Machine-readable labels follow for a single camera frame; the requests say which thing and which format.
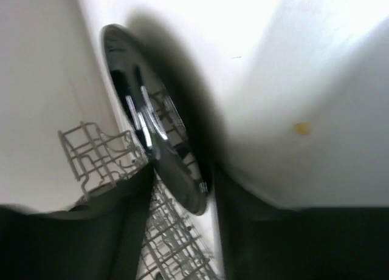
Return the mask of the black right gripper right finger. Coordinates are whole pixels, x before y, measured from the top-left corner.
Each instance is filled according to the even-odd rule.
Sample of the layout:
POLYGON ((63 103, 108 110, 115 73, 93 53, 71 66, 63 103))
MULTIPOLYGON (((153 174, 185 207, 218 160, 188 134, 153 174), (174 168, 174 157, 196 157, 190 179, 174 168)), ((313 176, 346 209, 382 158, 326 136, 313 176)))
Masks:
POLYGON ((278 209, 213 179, 227 279, 388 278, 388 208, 278 209))

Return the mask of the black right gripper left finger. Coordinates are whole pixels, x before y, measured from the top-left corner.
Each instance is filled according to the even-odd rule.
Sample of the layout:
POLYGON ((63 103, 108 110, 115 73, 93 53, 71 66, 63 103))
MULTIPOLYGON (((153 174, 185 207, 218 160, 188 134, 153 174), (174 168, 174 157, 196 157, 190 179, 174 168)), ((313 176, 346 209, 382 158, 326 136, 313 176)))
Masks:
POLYGON ((135 279, 154 168, 145 165, 68 211, 1 207, 2 279, 135 279))

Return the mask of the black plate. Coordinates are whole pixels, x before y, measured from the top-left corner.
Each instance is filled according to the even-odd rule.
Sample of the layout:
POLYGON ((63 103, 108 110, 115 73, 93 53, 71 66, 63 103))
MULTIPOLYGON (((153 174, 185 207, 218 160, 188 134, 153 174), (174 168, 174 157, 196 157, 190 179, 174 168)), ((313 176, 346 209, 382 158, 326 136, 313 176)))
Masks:
POLYGON ((119 104, 156 174, 187 211, 204 214, 211 175, 177 79, 124 26, 104 26, 102 47, 119 104))

